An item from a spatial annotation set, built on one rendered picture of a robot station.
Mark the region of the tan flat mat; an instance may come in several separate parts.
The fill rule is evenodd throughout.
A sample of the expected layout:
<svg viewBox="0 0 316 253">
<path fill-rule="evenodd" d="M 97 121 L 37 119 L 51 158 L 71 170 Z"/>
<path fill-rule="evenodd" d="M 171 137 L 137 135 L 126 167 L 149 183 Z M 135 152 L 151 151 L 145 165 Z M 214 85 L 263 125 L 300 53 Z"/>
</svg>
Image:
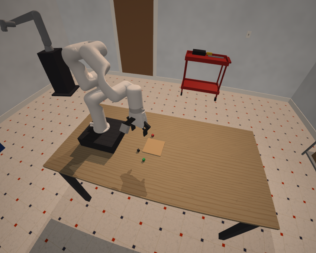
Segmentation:
<svg viewBox="0 0 316 253">
<path fill-rule="evenodd" d="M 161 156 L 165 142 L 148 138 L 142 152 Z"/>
</svg>

